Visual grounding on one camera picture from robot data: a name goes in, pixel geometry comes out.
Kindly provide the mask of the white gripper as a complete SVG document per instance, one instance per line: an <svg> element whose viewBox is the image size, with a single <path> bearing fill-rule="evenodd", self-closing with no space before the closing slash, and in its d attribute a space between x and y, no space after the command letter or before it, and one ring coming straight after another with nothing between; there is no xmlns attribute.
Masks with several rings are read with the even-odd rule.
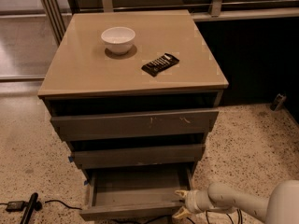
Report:
<svg viewBox="0 0 299 224"><path fill-rule="evenodd" d="M185 206L181 206L179 210L172 216L173 219L183 219L192 214L199 214L210 211L214 208L212 201L209 199L207 190L193 189L176 190L175 194L180 199L185 200Z"/></svg>

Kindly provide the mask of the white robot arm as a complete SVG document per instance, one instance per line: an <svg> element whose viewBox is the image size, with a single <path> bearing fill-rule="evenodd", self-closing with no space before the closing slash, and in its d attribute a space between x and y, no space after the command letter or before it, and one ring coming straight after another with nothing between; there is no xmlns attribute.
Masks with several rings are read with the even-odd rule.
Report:
<svg viewBox="0 0 299 224"><path fill-rule="evenodd" d="M176 190L184 204L173 215L183 219L210 211L229 214L240 209L263 224L299 224L299 181L279 183L269 198L238 191L222 183L207 189Z"/></svg>

